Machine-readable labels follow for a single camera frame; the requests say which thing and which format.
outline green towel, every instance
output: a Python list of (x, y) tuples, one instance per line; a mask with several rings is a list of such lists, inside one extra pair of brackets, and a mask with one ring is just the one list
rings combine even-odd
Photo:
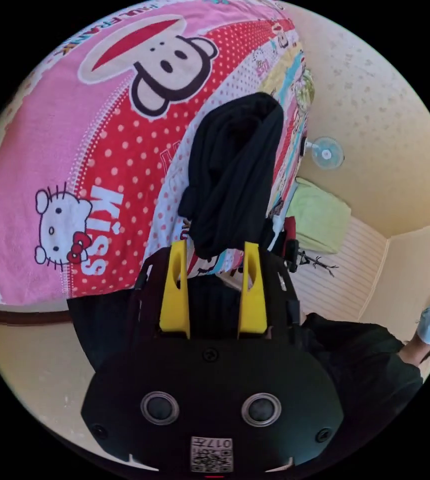
[(352, 210), (345, 202), (313, 183), (303, 178), (296, 181), (298, 187), (286, 216), (295, 217), (300, 248), (336, 254), (342, 247)]

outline sticker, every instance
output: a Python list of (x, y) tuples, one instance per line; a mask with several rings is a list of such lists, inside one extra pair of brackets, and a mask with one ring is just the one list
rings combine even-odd
[(190, 470), (204, 474), (233, 472), (232, 439), (193, 436), (190, 448)]

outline fan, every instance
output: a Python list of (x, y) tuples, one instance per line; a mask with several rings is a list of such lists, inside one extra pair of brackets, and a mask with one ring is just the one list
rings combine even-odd
[(314, 142), (306, 137), (301, 141), (300, 155), (305, 155), (306, 149), (311, 149), (311, 158), (323, 170), (337, 169), (345, 160), (344, 151), (340, 144), (329, 136), (321, 136)]

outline bed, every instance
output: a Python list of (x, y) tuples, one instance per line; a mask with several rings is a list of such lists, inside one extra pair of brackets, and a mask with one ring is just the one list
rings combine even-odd
[[(0, 304), (131, 288), (187, 234), (177, 210), (201, 119), (253, 92), (285, 114), (269, 214), (293, 186), (314, 92), (279, 4), (140, 3), (48, 55), (0, 114)], [(189, 277), (242, 263), (238, 250), (201, 260), (187, 240)]]

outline man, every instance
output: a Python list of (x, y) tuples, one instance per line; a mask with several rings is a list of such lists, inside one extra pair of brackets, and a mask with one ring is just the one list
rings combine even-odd
[(306, 316), (302, 329), (305, 348), (332, 376), (345, 417), (323, 454), (297, 468), (301, 478), (354, 453), (415, 396), (423, 385), (419, 367), (430, 357), (430, 305), (405, 344), (380, 325), (330, 321), (316, 313)]

